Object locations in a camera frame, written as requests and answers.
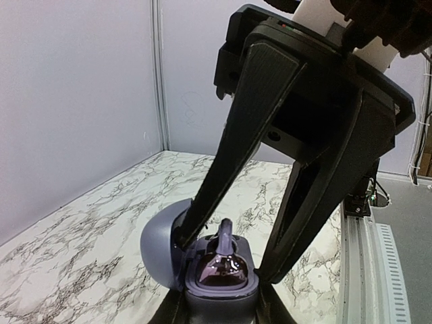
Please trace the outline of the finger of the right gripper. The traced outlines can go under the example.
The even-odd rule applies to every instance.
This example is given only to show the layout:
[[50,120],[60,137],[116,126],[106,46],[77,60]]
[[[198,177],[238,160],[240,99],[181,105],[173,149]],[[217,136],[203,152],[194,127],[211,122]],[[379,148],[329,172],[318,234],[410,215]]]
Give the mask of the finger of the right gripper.
[[313,161],[295,162],[257,274],[276,284],[319,233],[333,210],[373,164],[394,147],[395,115],[365,91],[350,117]]

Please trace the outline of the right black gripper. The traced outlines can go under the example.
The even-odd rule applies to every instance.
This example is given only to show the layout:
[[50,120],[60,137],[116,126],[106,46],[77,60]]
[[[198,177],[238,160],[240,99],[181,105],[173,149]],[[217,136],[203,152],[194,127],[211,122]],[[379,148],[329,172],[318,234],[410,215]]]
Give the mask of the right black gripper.
[[315,160],[365,91],[391,108],[395,138],[415,120],[412,97],[379,70],[324,36],[254,5],[234,12],[215,71],[217,96],[233,96],[217,154],[175,243],[200,233],[254,150],[267,144],[301,162]]

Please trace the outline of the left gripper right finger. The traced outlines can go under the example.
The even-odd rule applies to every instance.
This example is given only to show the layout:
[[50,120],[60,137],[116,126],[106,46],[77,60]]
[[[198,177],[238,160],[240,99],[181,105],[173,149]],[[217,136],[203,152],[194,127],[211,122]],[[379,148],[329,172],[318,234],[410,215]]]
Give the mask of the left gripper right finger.
[[267,280],[260,269],[255,269],[254,272],[259,277],[255,323],[297,324],[273,287],[282,280],[282,276]]

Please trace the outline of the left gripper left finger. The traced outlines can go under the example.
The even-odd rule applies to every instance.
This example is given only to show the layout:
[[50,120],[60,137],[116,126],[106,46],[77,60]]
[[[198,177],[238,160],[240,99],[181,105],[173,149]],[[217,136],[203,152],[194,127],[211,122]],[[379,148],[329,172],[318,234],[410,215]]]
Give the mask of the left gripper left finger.
[[187,324],[189,311],[183,292],[168,291],[148,324]]

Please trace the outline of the blue earbud charging case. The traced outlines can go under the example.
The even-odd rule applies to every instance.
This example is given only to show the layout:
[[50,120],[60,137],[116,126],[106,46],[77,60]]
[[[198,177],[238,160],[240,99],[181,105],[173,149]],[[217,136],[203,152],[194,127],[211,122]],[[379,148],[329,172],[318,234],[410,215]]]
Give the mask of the blue earbud charging case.
[[216,234],[182,250],[173,234],[191,204],[188,198],[165,207],[142,230],[144,266],[169,290],[150,323],[253,323],[259,279],[247,239],[223,219]]

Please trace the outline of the stacked cardboard boxes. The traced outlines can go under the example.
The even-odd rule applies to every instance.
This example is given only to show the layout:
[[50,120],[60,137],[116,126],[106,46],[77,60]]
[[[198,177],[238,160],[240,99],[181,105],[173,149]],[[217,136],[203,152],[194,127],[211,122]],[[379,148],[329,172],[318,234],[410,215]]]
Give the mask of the stacked cardboard boxes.
[[428,112],[427,119],[421,128],[421,139],[419,153],[416,160],[416,177],[431,177],[431,112]]

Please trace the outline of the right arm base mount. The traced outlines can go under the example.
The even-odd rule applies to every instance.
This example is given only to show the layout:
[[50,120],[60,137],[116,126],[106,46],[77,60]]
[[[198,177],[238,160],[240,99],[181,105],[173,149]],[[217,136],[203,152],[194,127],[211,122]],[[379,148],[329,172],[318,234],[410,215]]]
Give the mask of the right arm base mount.
[[370,217],[371,207],[385,208],[390,204],[389,194],[377,180],[379,162],[379,159],[374,162],[343,200],[345,216]]

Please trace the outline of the aluminium front rail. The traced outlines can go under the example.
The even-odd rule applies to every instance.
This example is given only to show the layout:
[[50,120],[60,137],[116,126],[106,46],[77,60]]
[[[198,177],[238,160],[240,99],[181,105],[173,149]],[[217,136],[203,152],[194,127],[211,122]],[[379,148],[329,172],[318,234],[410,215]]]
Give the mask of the aluminium front rail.
[[392,229],[371,215],[341,211],[338,323],[411,323]]

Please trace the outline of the right aluminium corner post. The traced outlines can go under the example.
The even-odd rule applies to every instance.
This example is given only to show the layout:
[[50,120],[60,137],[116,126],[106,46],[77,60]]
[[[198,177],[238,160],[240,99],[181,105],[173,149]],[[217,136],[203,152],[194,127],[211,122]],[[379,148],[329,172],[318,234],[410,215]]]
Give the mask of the right aluminium corner post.
[[169,123],[165,99],[165,81],[163,73],[163,39],[162,39],[162,15],[161,3],[158,0],[150,0],[151,10],[151,40],[153,55],[153,76],[155,88],[155,102],[157,119],[159,123],[159,135],[161,148],[170,150]]

